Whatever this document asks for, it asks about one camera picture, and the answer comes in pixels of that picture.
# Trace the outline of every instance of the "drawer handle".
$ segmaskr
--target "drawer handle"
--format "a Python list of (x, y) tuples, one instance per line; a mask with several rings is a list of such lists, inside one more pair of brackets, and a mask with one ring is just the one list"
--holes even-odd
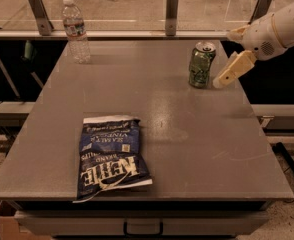
[(132, 233), (128, 233), (127, 231), (127, 222), (124, 222), (124, 235), (127, 237), (158, 237), (161, 236), (163, 234), (163, 223), (159, 222), (159, 232), (156, 234), (132, 234)]

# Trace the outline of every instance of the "soda can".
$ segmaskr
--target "soda can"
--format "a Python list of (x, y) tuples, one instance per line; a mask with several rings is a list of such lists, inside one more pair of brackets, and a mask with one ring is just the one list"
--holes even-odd
[(209, 82), (210, 66), (216, 56), (213, 43), (202, 41), (196, 44), (189, 63), (189, 84), (205, 88)]

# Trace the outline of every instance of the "table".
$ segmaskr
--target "table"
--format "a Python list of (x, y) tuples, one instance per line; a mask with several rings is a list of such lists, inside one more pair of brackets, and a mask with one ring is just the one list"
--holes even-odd
[[(211, 80), (226, 63), (219, 41)], [(93, 41), (91, 63), (61, 55), (0, 169), (0, 200), (35, 234), (250, 234), (265, 209), (293, 198), (238, 81), (188, 84), (196, 41)], [(153, 185), (75, 204), (82, 120), (141, 119)]]

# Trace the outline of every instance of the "clear bottle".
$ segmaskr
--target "clear bottle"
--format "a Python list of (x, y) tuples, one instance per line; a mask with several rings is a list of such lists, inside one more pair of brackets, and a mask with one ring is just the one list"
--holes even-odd
[(63, 3), (63, 24), (71, 54), (75, 62), (88, 63), (90, 61), (90, 50), (81, 11), (74, 0), (63, 0)]

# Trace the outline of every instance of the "white bottle cap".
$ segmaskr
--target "white bottle cap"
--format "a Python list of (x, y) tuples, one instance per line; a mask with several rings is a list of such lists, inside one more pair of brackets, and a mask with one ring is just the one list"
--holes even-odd
[(64, 5), (72, 5), (74, 0), (63, 0)]

